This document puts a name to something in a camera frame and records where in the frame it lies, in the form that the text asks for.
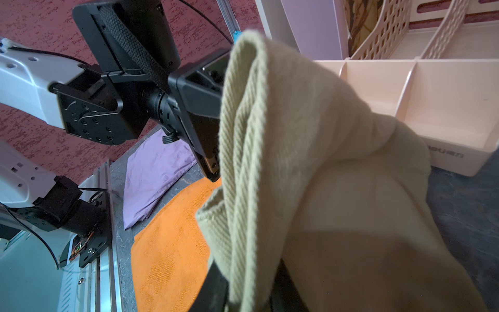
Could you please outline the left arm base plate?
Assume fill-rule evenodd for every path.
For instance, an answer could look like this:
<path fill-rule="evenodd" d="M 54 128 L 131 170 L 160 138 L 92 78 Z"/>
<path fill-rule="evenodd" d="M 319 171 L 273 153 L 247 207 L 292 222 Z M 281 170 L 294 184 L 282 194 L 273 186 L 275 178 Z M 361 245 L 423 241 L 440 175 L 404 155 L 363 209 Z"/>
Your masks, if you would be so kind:
<path fill-rule="evenodd" d="M 72 258 L 78 258 L 79 267 L 83 269 L 112 243 L 109 193 L 96 189 L 88 201 L 79 200 L 77 208 L 70 220 L 70 230 L 80 241 L 74 247 Z"/>

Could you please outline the orange cloth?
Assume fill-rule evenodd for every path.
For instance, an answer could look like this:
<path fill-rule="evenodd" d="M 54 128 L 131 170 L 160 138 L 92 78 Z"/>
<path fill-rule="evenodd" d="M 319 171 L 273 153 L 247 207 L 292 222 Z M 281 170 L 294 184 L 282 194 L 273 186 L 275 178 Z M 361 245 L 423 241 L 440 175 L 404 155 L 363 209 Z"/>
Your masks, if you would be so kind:
<path fill-rule="evenodd" d="M 202 178 L 173 197 L 135 236 L 131 268 L 139 311 L 188 311 L 208 272 L 195 214 L 221 181 Z"/>

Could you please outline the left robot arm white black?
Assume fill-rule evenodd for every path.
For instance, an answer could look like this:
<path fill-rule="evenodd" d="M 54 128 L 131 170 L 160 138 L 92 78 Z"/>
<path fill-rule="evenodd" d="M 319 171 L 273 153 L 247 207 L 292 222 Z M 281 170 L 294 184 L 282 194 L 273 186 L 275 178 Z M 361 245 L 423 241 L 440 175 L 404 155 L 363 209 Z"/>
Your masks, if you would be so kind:
<path fill-rule="evenodd" d="M 68 134 L 115 146 L 139 137 L 149 120 L 162 141 L 188 144 L 205 177 L 217 181 L 218 130 L 227 49 L 181 64 L 160 1 L 91 1 L 73 19 L 96 64 L 1 41 L 1 102 Z M 29 232 L 76 234 L 61 268 L 84 268 L 112 242 L 110 197 L 89 200 L 71 179 L 34 165 L 1 143 L 1 204 Z"/>

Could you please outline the beige long pants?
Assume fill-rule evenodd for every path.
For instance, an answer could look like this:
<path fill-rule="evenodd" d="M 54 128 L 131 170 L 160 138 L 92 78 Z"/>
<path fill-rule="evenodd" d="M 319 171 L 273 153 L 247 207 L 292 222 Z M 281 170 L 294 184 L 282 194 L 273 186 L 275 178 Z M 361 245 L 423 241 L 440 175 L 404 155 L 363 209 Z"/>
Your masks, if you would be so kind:
<path fill-rule="evenodd" d="M 427 145 L 325 67 L 256 31 L 222 92 L 222 184 L 196 213 L 226 311 L 271 311 L 278 267 L 309 311 L 486 311 L 426 202 Z"/>

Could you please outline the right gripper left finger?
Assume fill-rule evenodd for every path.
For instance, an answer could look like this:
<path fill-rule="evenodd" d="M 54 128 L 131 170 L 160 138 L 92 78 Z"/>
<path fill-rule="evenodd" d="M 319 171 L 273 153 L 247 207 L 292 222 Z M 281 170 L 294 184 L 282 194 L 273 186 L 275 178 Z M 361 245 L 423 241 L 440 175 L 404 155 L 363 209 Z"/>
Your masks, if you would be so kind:
<path fill-rule="evenodd" d="M 226 309 L 229 283 L 213 262 L 189 312 L 223 312 Z"/>

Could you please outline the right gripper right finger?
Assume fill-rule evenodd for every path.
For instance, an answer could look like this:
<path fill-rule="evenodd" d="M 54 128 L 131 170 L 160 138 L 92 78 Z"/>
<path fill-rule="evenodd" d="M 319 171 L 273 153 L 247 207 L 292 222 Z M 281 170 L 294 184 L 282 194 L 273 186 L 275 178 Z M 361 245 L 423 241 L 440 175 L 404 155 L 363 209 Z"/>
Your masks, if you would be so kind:
<path fill-rule="evenodd" d="M 272 312 L 308 311 L 291 279 L 284 261 L 280 261 L 279 263 L 269 303 Z"/>

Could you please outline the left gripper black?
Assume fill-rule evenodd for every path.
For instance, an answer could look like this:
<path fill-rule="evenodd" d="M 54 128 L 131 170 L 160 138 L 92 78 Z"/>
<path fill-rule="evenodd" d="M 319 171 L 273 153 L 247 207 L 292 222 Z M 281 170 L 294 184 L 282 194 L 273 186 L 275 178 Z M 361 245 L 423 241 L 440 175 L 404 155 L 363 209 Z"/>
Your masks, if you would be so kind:
<path fill-rule="evenodd" d="M 212 182 L 220 178 L 218 132 L 229 58 L 229 49 L 219 49 L 172 72 L 169 91 L 150 87 L 142 93 L 145 112 L 162 127 L 162 143 L 187 143 Z"/>

